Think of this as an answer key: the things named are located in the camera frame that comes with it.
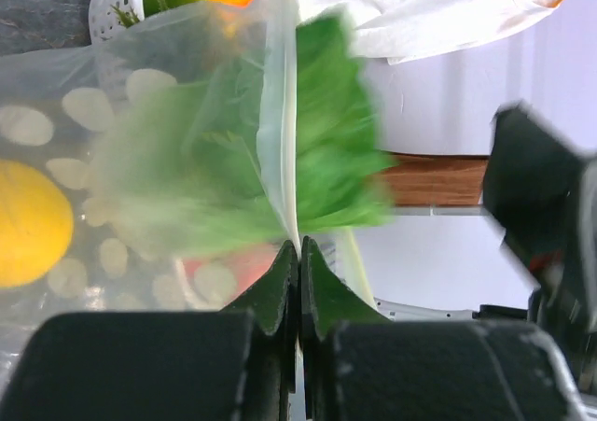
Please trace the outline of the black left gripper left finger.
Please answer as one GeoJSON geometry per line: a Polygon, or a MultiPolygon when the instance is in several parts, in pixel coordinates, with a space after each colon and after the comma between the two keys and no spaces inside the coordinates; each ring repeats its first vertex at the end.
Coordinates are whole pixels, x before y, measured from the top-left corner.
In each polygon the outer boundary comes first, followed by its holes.
{"type": "Polygon", "coordinates": [[[286,420],[294,388],[288,322],[298,258],[218,312],[58,315],[25,346],[5,420],[286,420]]]}

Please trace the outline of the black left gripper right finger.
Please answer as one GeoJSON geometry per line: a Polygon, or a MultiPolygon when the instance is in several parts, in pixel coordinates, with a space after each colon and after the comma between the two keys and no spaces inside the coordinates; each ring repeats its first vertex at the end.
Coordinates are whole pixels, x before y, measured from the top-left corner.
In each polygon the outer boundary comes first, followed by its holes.
{"type": "Polygon", "coordinates": [[[553,340],[522,321],[392,321],[305,238],[300,343],[311,420],[582,420],[553,340]]]}

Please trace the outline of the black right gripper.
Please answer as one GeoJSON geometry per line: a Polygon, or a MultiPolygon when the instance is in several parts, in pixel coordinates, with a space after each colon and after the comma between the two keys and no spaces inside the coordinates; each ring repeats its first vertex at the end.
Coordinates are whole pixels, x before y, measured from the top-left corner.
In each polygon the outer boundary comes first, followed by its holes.
{"type": "Polygon", "coordinates": [[[567,145],[525,104],[500,107],[482,205],[538,288],[530,321],[596,386],[596,157],[567,145]]]}

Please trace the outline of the green toy lettuce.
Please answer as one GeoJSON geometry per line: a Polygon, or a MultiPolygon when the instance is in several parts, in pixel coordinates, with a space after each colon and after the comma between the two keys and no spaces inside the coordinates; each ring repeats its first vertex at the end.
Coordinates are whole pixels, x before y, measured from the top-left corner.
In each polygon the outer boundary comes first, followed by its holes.
{"type": "Polygon", "coordinates": [[[391,161],[348,27],[328,14],[291,34],[284,79],[258,97],[174,84],[101,137],[91,188],[131,247],[211,258],[383,220],[391,161]]]}

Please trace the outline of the yellow toy lemon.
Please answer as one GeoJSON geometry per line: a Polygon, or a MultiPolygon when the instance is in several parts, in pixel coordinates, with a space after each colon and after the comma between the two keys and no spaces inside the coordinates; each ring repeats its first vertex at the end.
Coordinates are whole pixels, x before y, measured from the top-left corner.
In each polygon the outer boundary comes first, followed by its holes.
{"type": "Polygon", "coordinates": [[[35,168],[1,161],[1,287],[44,276],[66,253],[73,236],[71,204],[35,168]]]}

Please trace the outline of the clear dotted zip top bag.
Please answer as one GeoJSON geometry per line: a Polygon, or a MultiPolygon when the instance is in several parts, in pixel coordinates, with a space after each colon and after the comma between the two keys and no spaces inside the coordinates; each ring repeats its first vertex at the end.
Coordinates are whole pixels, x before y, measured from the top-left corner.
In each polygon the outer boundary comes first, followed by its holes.
{"type": "Polygon", "coordinates": [[[1,60],[1,375],[73,312],[223,308],[303,235],[379,223],[340,7],[198,2],[1,60]]]}

